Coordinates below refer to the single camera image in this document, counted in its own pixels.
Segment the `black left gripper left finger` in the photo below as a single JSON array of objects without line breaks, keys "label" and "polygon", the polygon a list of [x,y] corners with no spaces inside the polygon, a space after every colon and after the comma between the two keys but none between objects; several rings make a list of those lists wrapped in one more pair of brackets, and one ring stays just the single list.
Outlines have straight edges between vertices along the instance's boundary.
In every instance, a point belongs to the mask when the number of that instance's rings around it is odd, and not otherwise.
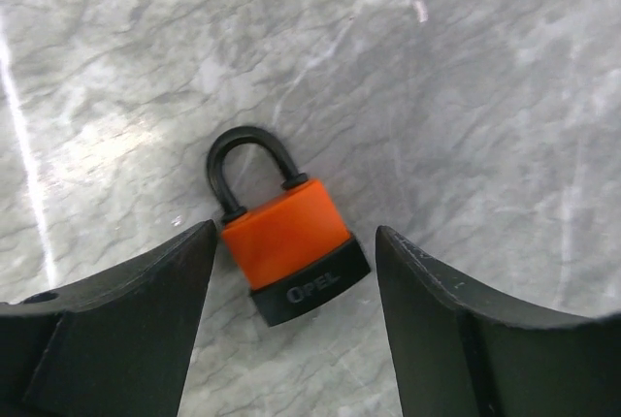
[{"label": "black left gripper left finger", "polygon": [[1,306],[5,416],[174,416],[216,249],[211,221]]}]

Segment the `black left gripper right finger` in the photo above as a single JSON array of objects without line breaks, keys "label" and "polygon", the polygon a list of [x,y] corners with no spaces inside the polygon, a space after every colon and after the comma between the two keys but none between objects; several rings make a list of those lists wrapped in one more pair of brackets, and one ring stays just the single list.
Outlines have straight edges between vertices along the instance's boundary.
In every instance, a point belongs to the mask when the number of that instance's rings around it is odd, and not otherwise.
[{"label": "black left gripper right finger", "polygon": [[407,416],[616,416],[620,317],[534,305],[376,231],[376,273]]}]

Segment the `orange black padlock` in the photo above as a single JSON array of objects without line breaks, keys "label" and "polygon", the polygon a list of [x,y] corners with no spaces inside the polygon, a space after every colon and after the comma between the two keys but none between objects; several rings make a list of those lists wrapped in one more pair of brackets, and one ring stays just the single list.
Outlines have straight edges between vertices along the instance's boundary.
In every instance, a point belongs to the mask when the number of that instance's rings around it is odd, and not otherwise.
[{"label": "orange black padlock", "polygon": [[[234,148],[256,144],[272,157],[283,192],[254,209],[235,197],[224,174]],[[249,284],[249,295],[269,326],[338,297],[371,271],[322,182],[301,172],[284,144],[257,126],[222,133],[206,161],[210,188],[223,209],[221,237]]]}]

